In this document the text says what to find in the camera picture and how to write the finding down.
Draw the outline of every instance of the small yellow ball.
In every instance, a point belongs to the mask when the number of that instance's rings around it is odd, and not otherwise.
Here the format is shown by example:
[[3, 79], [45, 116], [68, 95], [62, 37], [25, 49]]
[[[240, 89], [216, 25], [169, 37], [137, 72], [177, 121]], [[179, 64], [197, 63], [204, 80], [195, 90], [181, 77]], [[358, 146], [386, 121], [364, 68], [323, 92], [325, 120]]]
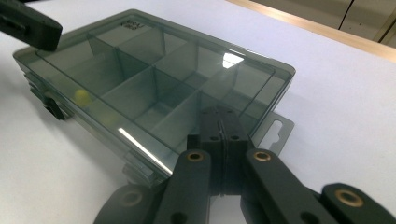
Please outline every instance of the small yellow ball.
[[76, 105], [80, 107], [87, 106], [92, 102], [90, 94], [85, 90], [77, 90], [75, 91], [74, 100]]

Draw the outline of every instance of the white table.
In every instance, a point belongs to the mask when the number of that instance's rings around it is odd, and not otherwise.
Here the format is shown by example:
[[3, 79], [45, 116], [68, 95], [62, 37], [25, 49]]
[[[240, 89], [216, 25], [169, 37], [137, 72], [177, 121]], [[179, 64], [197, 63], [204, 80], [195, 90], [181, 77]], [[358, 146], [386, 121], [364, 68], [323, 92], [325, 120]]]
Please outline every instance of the white table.
[[[309, 188], [355, 186], [396, 214], [396, 63], [218, 1], [56, 0], [31, 4], [64, 32], [129, 8], [293, 65], [276, 113], [295, 122], [280, 158]], [[92, 223], [126, 183], [123, 163], [73, 120], [58, 121], [29, 92], [0, 34], [0, 223]], [[211, 223], [244, 220], [235, 197]]]

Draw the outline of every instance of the transparent gray lid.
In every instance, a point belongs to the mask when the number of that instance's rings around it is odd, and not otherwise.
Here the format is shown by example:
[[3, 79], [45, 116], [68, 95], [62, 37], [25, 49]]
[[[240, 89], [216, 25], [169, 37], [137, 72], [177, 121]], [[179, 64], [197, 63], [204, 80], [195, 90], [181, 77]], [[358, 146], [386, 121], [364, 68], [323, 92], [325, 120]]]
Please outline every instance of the transparent gray lid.
[[129, 10], [64, 35], [55, 52], [23, 49], [21, 69], [75, 114], [172, 174], [198, 113], [231, 108], [253, 136], [294, 69], [208, 35]]

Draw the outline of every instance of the white cabinet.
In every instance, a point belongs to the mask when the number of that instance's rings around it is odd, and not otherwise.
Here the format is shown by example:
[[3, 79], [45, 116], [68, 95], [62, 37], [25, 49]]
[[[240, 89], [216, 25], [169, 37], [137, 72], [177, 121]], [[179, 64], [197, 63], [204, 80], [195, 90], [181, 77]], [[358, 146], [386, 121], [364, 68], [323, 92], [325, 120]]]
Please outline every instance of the white cabinet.
[[253, 0], [262, 5], [288, 12], [338, 29], [352, 0]]
[[389, 29], [381, 43], [396, 48], [396, 23]]
[[393, 22], [387, 21], [395, 8], [395, 0], [354, 0], [341, 30], [379, 41]]

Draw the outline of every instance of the slotted hole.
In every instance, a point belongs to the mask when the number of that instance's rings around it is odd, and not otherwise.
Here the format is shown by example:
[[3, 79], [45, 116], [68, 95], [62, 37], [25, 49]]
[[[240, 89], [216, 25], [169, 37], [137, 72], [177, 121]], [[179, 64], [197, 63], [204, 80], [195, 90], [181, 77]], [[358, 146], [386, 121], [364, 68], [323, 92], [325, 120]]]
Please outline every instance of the slotted hole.
[[260, 147], [265, 149], [270, 149], [273, 143], [277, 143], [280, 139], [279, 132], [282, 126], [283, 123], [280, 120], [274, 120], [267, 134], [262, 139], [262, 143], [260, 144]]

